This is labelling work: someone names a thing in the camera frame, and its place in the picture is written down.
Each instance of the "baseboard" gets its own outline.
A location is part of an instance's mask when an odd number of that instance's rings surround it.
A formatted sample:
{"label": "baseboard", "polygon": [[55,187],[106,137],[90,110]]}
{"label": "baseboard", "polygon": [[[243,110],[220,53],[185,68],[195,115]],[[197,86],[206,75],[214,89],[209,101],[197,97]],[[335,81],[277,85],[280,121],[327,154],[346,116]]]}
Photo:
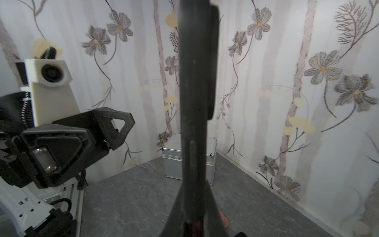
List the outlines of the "baseboard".
{"label": "baseboard", "polygon": [[245,172],[248,176],[252,177],[255,181],[257,181],[258,183],[260,183],[261,185],[263,185],[264,187],[266,187],[269,191],[271,191],[273,194],[275,194],[276,196],[280,197],[283,201],[285,201],[286,203],[288,203],[290,206],[292,206],[293,208],[295,208],[297,211],[299,211],[301,214],[303,214],[305,217],[307,217],[308,219],[310,219],[311,221],[313,221],[316,225],[318,225],[320,228],[324,229],[326,232],[328,232],[330,235],[334,236],[334,237],[343,237],[342,235],[340,235],[339,233],[337,233],[336,231],[332,230],[330,227],[328,227],[325,223],[321,222],[318,218],[316,218],[315,216],[313,216],[312,214],[310,214],[309,212],[307,212],[306,210],[304,210],[303,208],[295,205],[293,202],[291,202],[290,200],[287,200],[285,197],[283,197],[282,195],[280,195],[278,192],[272,190],[265,182],[263,182],[261,179],[259,179],[257,176],[255,176],[254,174],[252,174],[250,171],[246,170],[245,168],[243,168],[242,166],[240,166],[239,164],[237,164],[236,162],[232,161],[231,158],[227,157],[224,153],[222,153],[220,150],[216,149],[216,152],[218,154],[220,154],[222,157],[224,157],[226,160],[228,160],[229,162],[231,162],[233,165],[237,166],[240,170],[242,170],[243,172]]}

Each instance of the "black cable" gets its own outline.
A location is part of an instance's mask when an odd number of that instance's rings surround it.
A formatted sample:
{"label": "black cable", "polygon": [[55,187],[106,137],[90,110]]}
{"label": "black cable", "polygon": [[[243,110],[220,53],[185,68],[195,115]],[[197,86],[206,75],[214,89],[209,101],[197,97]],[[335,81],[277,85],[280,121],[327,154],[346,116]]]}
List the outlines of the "black cable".
{"label": "black cable", "polygon": [[69,205],[69,207],[67,208],[67,211],[68,211],[68,212],[71,211],[72,202],[71,202],[71,200],[68,199],[68,198],[61,198],[61,199],[55,200],[55,201],[53,201],[52,203],[50,203],[50,205],[53,206],[53,205],[55,205],[55,204],[57,204],[57,203],[60,203],[60,202],[67,202],[67,204]]}

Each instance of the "gray flower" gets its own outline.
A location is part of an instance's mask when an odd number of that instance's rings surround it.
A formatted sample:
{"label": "gray flower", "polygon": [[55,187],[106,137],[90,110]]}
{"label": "gray flower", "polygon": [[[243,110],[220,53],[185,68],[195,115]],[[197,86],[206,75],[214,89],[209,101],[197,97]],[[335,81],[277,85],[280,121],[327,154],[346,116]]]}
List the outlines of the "gray flower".
{"label": "gray flower", "polygon": [[325,52],[319,52],[309,60],[309,65],[313,68],[304,72],[304,76],[312,77],[310,81],[313,85],[320,84],[325,77],[327,80],[338,80],[341,77],[342,69],[331,67],[338,63],[340,56],[338,51],[334,50],[327,56]]}
{"label": "gray flower", "polygon": [[106,25],[109,34],[119,34],[120,39],[124,42],[128,41],[128,36],[133,36],[133,31],[129,29],[132,22],[124,13],[117,14],[115,10],[112,10],[109,18],[114,22],[114,24],[110,23]]}
{"label": "gray flower", "polygon": [[275,186],[279,188],[278,193],[290,199],[293,202],[300,201],[300,198],[295,194],[300,192],[300,184],[292,182],[292,179],[286,175],[280,177],[279,182],[275,182]]}
{"label": "gray flower", "polygon": [[236,51],[238,55],[241,55],[242,46],[244,46],[247,43],[246,31],[237,31],[232,40],[234,42],[234,45],[229,47],[228,49],[230,51],[229,56],[232,57]]}
{"label": "gray flower", "polygon": [[158,135],[159,142],[157,143],[157,146],[162,147],[168,141],[169,137],[170,137],[170,135],[166,131],[163,133],[160,133]]}
{"label": "gray flower", "polygon": [[272,176],[275,177],[275,170],[279,169],[276,160],[265,155],[262,161],[263,164],[258,164],[258,166],[261,168],[262,173],[265,174],[268,171]]}
{"label": "gray flower", "polygon": [[88,29],[88,33],[86,33],[91,41],[83,42],[81,46],[86,49],[86,54],[92,56],[95,50],[97,49],[100,53],[106,55],[106,44],[111,42],[107,32],[105,29],[93,26],[90,26]]}
{"label": "gray flower", "polygon": [[178,59],[175,58],[175,56],[173,57],[170,57],[168,56],[165,60],[167,66],[164,68],[165,71],[168,71],[168,73],[170,75],[174,74],[174,71],[175,72],[178,72],[179,71],[179,66],[178,65],[175,65],[176,61]]}
{"label": "gray flower", "polygon": [[336,105],[346,105],[355,103],[357,105],[357,111],[368,111],[370,105],[377,105],[378,98],[369,97],[365,91],[374,89],[375,86],[371,84],[371,77],[368,74],[362,77],[358,75],[343,76],[334,90],[338,93],[342,93],[337,100]]}
{"label": "gray flower", "polygon": [[269,32],[270,25],[266,24],[271,18],[271,12],[268,8],[263,8],[260,12],[259,9],[255,9],[255,13],[251,16],[251,19],[255,23],[247,27],[247,34],[254,35],[257,40],[262,39],[262,32]]}

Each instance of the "black cylindrical object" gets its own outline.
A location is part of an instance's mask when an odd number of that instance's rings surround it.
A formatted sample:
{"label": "black cylindrical object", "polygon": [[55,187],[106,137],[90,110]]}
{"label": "black cylindrical object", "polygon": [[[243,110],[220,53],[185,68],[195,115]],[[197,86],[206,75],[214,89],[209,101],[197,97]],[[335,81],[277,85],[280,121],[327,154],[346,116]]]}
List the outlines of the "black cylindrical object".
{"label": "black cylindrical object", "polygon": [[42,54],[41,58],[43,59],[55,59],[56,49],[54,47],[48,47],[45,52]]}
{"label": "black cylindrical object", "polygon": [[184,218],[203,222],[211,8],[208,1],[181,1],[179,15],[180,107]]}

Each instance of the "wall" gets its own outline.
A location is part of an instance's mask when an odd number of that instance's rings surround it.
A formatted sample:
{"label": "wall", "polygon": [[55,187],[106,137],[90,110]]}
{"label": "wall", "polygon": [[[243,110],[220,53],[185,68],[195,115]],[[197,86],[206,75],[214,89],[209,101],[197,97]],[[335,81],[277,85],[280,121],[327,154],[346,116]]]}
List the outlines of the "wall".
{"label": "wall", "polygon": [[14,61],[19,59],[18,55],[13,56],[13,60],[7,60],[12,56],[12,48],[14,45],[10,44],[10,35],[4,28],[3,22],[0,19],[0,72],[1,75],[1,86],[0,86],[0,96],[5,96],[7,94],[15,93],[20,91],[17,80],[13,74],[13,70],[16,69],[16,64]]}
{"label": "wall", "polygon": [[[379,2],[212,1],[218,149],[341,236],[379,236]],[[180,131],[178,2],[108,2],[0,5],[2,67],[55,45],[81,111],[133,114],[126,143],[88,169],[91,182],[159,157]]]}
{"label": "wall", "polygon": [[218,149],[342,236],[379,236],[378,3],[219,4]]}

